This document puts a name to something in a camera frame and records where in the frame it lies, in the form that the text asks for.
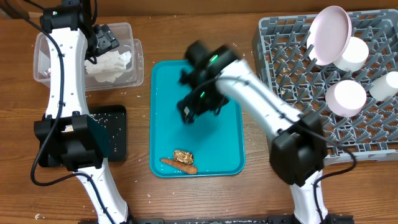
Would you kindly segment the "white napkin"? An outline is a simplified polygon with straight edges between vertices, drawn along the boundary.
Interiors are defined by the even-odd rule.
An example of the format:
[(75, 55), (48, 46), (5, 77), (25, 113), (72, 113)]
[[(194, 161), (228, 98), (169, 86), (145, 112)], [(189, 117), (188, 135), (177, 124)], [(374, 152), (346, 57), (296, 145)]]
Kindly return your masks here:
[(106, 52), (97, 57), (96, 64), (85, 60), (86, 72), (92, 75), (97, 82), (113, 83), (127, 69), (127, 64), (131, 61), (132, 53), (130, 51), (119, 53), (119, 51)]

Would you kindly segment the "brown food scrap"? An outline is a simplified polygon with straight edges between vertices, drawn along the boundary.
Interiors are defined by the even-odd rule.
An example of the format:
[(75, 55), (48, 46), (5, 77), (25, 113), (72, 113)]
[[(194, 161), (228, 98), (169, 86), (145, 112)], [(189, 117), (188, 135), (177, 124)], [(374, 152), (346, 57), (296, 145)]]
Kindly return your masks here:
[(194, 157), (191, 152), (181, 151), (181, 150), (174, 150), (173, 158), (175, 161), (192, 165), (194, 162)]

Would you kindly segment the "red snack wrapper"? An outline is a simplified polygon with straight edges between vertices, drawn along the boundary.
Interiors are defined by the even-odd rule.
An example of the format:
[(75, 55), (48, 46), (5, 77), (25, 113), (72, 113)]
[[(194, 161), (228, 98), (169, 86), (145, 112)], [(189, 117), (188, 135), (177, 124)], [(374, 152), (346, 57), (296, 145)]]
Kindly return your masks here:
[(48, 68), (46, 71), (44, 71), (44, 73), (49, 77), (51, 74), (51, 68)]

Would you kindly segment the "orange carrot piece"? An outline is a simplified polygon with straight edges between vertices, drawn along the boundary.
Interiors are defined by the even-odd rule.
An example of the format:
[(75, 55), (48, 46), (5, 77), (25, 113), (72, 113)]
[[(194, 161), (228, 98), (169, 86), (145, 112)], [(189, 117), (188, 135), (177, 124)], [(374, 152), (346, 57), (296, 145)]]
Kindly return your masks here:
[(164, 164), (172, 166), (186, 174), (195, 175), (198, 172), (198, 169), (195, 166), (190, 165), (190, 164), (184, 164), (182, 162), (174, 161), (171, 159), (160, 159), (160, 161), (163, 162)]

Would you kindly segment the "large white plate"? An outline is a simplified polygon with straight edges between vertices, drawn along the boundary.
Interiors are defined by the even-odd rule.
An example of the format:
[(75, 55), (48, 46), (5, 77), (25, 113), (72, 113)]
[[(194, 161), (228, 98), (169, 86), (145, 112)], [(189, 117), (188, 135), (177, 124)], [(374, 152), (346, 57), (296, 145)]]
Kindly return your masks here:
[(310, 60), (324, 66), (340, 57), (348, 46), (352, 23), (347, 12), (339, 6), (328, 6), (317, 14), (310, 28), (307, 48), (311, 45)]

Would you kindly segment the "white cup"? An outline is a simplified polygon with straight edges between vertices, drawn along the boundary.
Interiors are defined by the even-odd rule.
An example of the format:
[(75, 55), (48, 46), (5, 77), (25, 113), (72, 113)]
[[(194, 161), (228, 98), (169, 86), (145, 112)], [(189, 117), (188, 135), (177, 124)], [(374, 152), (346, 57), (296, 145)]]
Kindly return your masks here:
[(397, 94), (398, 72), (389, 72), (386, 75), (374, 80), (370, 95), (377, 101), (386, 101)]

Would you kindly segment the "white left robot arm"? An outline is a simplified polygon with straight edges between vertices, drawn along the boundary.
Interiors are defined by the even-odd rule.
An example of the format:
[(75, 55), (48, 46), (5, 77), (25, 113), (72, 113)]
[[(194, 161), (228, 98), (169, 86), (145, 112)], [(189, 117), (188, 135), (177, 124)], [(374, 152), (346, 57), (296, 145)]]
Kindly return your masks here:
[(34, 123), (40, 149), (30, 178), (53, 185), (77, 177), (96, 210), (98, 223), (133, 223), (127, 202), (109, 168), (111, 140), (95, 121), (85, 96), (84, 63), (118, 46), (106, 26), (95, 23), (90, 1), (62, 1), (43, 10), (37, 27), (50, 50), (50, 96), (45, 114)]

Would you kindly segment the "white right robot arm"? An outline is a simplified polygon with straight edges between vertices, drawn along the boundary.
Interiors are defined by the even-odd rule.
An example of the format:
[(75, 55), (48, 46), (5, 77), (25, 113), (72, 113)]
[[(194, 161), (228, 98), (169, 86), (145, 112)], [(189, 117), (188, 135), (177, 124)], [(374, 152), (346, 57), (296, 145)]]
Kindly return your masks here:
[(238, 102), (260, 124), (269, 144), (269, 161), (294, 199), (294, 223), (324, 223), (328, 215), (320, 178), (327, 148), (317, 114), (303, 114), (258, 79), (247, 61), (227, 45), (210, 51), (201, 41), (185, 58), (193, 67), (179, 82), (191, 92), (177, 103), (182, 121), (193, 123), (207, 111), (218, 114), (229, 100)]

